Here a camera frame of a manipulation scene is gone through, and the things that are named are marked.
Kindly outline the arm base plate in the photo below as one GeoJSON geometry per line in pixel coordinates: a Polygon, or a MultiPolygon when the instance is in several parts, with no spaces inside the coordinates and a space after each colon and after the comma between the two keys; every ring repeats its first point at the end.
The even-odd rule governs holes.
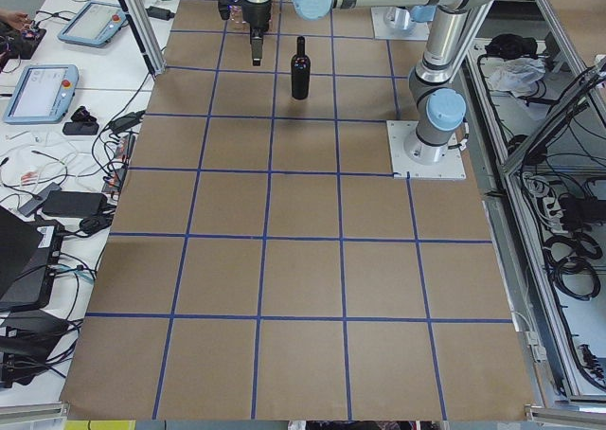
{"type": "Polygon", "coordinates": [[[413,120],[386,122],[392,176],[395,179],[465,180],[455,133],[451,132],[447,144],[428,146],[418,138],[417,125],[413,120]]]}
{"type": "Polygon", "coordinates": [[[372,8],[374,38],[425,42],[436,9],[435,6],[372,8]]]}

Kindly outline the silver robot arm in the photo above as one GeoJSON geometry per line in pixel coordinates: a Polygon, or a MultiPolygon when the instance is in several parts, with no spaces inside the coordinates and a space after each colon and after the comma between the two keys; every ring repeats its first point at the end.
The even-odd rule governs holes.
{"type": "Polygon", "coordinates": [[[436,10],[423,54],[409,88],[419,110],[416,130],[406,150],[416,159],[442,152],[466,113],[464,99],[450,80],[487,15],[493,0],[292,0],[299,17],[315,21],[332,9],[433,7],[436,10]]]}
{"type": "Polygon", "coordinates": [[[408,31],[417,24],[431,22],[434,14],[435,9],[430,6],[390,7],[383,15],[383,22],[391,29],[408,31]]]}

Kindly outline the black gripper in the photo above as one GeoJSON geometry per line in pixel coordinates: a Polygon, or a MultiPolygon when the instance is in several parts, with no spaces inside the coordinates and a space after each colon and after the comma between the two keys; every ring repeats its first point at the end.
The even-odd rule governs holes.
{"type": "Polygon", "coordinates": [[[263,52],[262,36],[269,30],[272,2],[254,3],[243,1],[242,18],[249,25],[251,59],[253,66],[261,66],[263,52]]]}

